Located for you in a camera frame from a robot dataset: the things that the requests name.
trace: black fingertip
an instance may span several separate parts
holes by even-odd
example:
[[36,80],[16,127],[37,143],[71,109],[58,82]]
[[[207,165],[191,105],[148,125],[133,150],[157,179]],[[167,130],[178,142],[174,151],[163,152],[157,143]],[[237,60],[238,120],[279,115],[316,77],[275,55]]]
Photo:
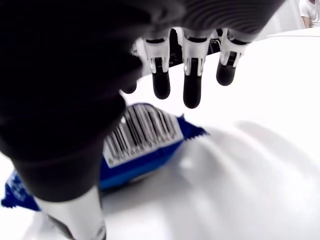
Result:
[[230,85],[235,77],[236,68],[230,65],[222,65],[219,61],[218,68],[216,70],[216,80],[222,86]]
[[153,91],[158,99],[164,100],[170,95],[169,71],[152,74]]
[[184,76],[183,102],[189,109],[198,107],[201,101],[201,78],[202,76]]
[[130,86],[123,87],[121,90],[125,94],[133,94],[136,89],[137,89],[137,83],[135,82],[135,83],[131,84]]

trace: white barcode label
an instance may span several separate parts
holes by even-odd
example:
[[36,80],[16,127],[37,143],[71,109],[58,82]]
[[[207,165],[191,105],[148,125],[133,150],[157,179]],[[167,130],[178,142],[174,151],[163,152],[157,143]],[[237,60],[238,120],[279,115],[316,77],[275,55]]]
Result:
[[103,156],[109,168],[177,143],[184,138],[174,115],[153,106],[130,106],[115,130],[105,138]]

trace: robotic arm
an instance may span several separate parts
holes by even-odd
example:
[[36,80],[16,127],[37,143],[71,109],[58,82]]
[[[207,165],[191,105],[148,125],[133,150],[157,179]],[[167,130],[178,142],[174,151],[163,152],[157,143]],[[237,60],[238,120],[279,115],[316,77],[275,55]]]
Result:
[[165,99],[170,28],[183,28],[183,100],[195,108],[212,31],[224,29],[216,79],[227,86],[283,1],[1,1],[0,151],[66,237],[106,239],[100,160],[126,108],[119,91],[134,91],[141,76],[133,42],[144,38],[154,93]]

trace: plastic wrapper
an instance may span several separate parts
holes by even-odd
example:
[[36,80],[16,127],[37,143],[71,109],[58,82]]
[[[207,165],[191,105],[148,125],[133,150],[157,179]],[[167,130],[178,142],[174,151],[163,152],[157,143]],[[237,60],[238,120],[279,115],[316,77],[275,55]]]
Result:
[[[114,131],[104,140],[100,170],[100,191],[117,188],[166,164],[185,141],[207,134],[201,128],[151,104],[127,108]],[[1,205],[40,211],[16,171],[5,184]]]

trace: blue snack package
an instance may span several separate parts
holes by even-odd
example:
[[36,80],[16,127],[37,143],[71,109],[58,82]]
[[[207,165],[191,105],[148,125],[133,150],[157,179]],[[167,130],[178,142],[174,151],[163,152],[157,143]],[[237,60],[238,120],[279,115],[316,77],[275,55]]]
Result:
[[5,198],[1,200],[1,205],[6,208],[19,206],[40,211],[34,197],[27,191],[16,170],[5,183]]
[[[104,140],[100,191],[123,186],[166,164],[185,141],[206,135],[201,128],[148,103],[129,106],[118,126]],[[14,170],[5,184],[1,205],[40,211]]]

